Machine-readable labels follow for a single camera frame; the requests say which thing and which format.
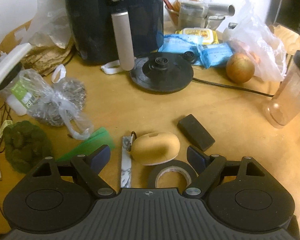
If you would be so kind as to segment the black electrical tape roll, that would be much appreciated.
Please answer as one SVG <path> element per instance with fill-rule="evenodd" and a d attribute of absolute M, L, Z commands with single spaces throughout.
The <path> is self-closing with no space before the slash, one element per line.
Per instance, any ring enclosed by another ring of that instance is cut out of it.
<path fill-rule="evenodd" d="M 184 188 L 197 178 L 197 173 L 188 164 L 180 160 L 172 160 L 155 165 L 148 176 L 149 188 L 178 187 Z"/>

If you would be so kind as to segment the black rectangular block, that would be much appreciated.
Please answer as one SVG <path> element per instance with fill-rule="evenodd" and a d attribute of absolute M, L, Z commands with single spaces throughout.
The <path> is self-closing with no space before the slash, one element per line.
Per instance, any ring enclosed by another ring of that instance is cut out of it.
<path fill-rule="evenodd" d="M 192 114 L 179 120 L 177 127 L 192 145 L 203 152 L 215 143 L 212 135 Z"/>

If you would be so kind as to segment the marble pattern stick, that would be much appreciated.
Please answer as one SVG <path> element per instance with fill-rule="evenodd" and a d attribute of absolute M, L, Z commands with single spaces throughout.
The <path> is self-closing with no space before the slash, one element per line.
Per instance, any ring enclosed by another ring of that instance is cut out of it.
<path fill-rule="evenodd" d="M 122 188 L 131 187 L 132 179 L 132 160 L 130 157 L 130 146 L 132 137 L 122 137 L 122 147 L 121 147 L 121 178 L 120 185 Z"/>

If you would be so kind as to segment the green net bag of nuts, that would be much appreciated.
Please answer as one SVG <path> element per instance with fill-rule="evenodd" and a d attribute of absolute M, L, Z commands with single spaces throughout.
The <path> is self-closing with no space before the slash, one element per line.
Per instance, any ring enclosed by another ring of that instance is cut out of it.
<path fill-rule="evenodd" d="M 43 158 L 53 156 L 46 133 L 27 120 L 5 127 L 3 139 L 5 158 L 19 173 L 27 173 Z"/>

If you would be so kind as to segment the yellow onion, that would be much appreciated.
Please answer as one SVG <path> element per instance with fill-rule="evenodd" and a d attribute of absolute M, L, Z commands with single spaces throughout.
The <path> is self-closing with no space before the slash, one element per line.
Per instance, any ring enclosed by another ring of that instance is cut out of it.
<path fill-rule="evenodd" d="M 251 59 L 244 54 L 235 53 L 226 64 L 226 74 L 234 83 L 249 81 L 255 72 L 255 66 Z"/>

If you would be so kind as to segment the black kettle base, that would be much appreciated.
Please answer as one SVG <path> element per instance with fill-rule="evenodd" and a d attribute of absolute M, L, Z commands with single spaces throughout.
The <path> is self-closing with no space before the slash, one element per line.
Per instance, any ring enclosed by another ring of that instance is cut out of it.
<path fill-rule="evenodd" d="M 190 84 L 193 68 L 181 55 L 156 52 L 138 57 L 129 74 L 137 86 L 150 93 L 170 94 Z"/>

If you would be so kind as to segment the clear shaker bottle grey lid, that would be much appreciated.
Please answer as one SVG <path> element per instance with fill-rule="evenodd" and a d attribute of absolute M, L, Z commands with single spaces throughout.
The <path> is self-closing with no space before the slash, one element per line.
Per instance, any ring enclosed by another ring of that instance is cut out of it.
<path fill-rule="evenodd" d="M 300 112 L 300 50 L 292 59 L 287 75 L 272 99 L 266 104 L 264 114 L 276 127 L 286 126 Z"/>

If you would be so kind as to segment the small black knob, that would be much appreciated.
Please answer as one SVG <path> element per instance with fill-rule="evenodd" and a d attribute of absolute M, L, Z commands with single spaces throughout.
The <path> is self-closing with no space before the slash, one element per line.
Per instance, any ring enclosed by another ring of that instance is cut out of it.
<path fill-rule="evenodd" d="M 183 53 L 183 59 L 190 64 L 195 64 L 197 62 L 197 56 L 192 51 L 186 51 L 185 53 Z"/>

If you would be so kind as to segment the blue wet wipes pack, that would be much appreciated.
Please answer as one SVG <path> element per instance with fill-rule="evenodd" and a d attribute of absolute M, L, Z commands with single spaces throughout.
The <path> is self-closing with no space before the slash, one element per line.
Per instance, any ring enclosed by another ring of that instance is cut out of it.
<path fill-rule="evenodd" d="M 199 59 L 198 47 L 203 44 L 203 38 L 197 35 L 167 34 L 158 52 L 184 54 L 187 51 L 194 53 Z"/>

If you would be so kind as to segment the white power bank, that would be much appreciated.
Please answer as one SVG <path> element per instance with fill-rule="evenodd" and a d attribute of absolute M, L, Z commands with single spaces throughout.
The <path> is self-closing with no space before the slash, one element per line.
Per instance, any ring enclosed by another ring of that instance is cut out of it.
<path fill-rule="evenodd" d="M 29 43 L 17 45 L 0 62 L 0 84 L 20 60 L 32 49 Z"/>

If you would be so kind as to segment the yellow wet wipes pack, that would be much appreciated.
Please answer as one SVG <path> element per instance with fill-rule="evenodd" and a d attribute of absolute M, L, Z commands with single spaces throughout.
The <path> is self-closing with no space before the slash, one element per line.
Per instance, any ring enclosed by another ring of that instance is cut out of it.
<path fill-rule="evenodd" d="M 200 36 L 202 37 L 202 44 L 219 44 L 217 33 L 209 28 L 184 28 L 175 33 Z"/>

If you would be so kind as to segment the white plastic bag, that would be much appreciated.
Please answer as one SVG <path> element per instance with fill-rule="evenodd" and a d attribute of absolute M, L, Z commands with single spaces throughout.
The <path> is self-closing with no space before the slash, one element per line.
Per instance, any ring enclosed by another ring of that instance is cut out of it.
<path fill-rule="evenodd" d="M 249 57 L 256 77 L 263 81 L 284 80 L 287 71 L 285 47 L 259 17 L 247 15 L 233 29 L 226 28 L 223 41 L 234 52 Z"/>

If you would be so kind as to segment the black air fryer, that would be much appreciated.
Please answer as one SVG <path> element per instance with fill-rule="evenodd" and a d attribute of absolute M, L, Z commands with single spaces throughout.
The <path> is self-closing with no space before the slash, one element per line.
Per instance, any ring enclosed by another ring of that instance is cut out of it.
<path fill-rule="evenodd" d="M 158 50 L 164 39 L 163 0 L 65 0 L 74 43 L 87 64 L 135 58 Z"/>

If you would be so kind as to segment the clear plastic bag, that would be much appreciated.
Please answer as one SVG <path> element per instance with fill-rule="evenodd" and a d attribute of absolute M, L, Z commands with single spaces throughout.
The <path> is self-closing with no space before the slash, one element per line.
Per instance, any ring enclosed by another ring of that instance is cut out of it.
<path fill-rule="evenodd" d="M 37 12 L 21 44 L 29 43 L 34 47 L 57 46 L 65 49 L 70 37 L 65 0 L 37 0 Z"/>

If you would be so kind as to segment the foil roll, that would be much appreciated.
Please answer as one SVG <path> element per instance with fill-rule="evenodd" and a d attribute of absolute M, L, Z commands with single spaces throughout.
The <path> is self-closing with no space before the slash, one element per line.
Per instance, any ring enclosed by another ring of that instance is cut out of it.
<path fill-rule="evenodd" d="M 205 3 L 205 2 L 181 2 L 181 14 L 190 15 L 199 18 L 207 16 L 234 16 L 235 7 L 231 4 Z"/>

